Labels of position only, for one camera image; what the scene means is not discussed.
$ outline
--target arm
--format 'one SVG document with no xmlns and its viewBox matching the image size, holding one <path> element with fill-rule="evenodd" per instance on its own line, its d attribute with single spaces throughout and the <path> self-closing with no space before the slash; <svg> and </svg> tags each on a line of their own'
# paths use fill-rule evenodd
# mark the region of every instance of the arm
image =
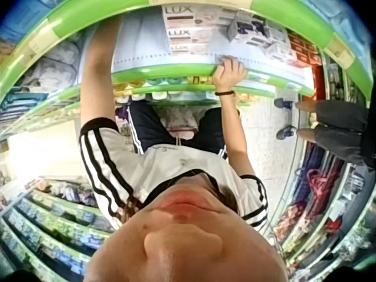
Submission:
<svg viewBox="0 0 376 282">
<path fill-rule="evenodd" d="M 121 16 L 104 20 L 90 42 L 80 91 L 81 126 L 96 118 L 115 120 L 111 64 L 120 23 Z"/>
<path fill-rule="evenodd" d="M 247 75 L 247 69 L 236 59 L 224 58 L 213 76 L 216 92 L 228 92 Z M 239 175 L 254 175 L 247 154 L 247 143 L 233 95 L 220 96 L 222 129 L 230 166 Z"/>
</svg>

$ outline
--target shoe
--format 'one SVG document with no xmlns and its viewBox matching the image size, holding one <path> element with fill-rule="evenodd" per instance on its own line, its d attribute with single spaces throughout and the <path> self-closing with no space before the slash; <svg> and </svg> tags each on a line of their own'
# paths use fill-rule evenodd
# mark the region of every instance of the shoe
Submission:
<svg viewBox="0 0 376 282">
<path fill-rule="evenodd" d="M 278 98 L 274 100 L 274 105 L 279 109 L 288 109 L 292 110 L 293 108 L 293 101 L 285 101 L 283 98 Z"/>
<path fill-rule="evenodd" d="M 278 140 L 284 140 L 287 137 L 294 136 L 294 132 L 292 131 L 292 129 L 294 129 L 294 128 L 295 127 L 292 126 L 292 125 L 288 125 L 288 126 L 282 128 L 280 131 L 277 132 L 276 138 Z"/>
</svg>

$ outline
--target price tag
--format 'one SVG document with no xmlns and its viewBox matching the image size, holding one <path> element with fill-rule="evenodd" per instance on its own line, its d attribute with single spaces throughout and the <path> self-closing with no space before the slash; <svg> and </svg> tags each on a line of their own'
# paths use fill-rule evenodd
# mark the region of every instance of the price tag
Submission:
<svg viewBox="0 0 376 282">
<path fill-rule="evenodd" d="M 29 47 L 38 55 L 44 54 L 51 45 L 60 41 L 48 19 L 45 19 L 37 34 L 29 41 Z"/>
<path fill-rule="evenodd" d="M 355 55 L 345 43 L 334 33 L 332 40 L 324 49 L 342 68 L 348 69 L 355 60 Z"/>
<path fill-rule="evenodd" d="M 184 0 L 186 3 L 192 4 L 209 4 L 216 6 L 227 6 L 236 9 L 249 9 L 251 7 L 252 0 Z M 165 4 L 181 4 L 180 0 L 149 0 L 150 5 L 165 5 Z"/>
</svg>

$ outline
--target black bracelet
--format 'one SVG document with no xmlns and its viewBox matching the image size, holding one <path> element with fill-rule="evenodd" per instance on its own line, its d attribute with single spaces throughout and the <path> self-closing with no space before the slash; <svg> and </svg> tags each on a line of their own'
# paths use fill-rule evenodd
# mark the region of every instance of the black bracelet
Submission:
<svg viewBox="0 0 376 282">
<path fill-rule="evenodd" d="M 226 95 L 234 95 L 235 91 L 227 91 L 227 92 L 216 92 L 216 96 L 226 96 Z"/>
</svg>

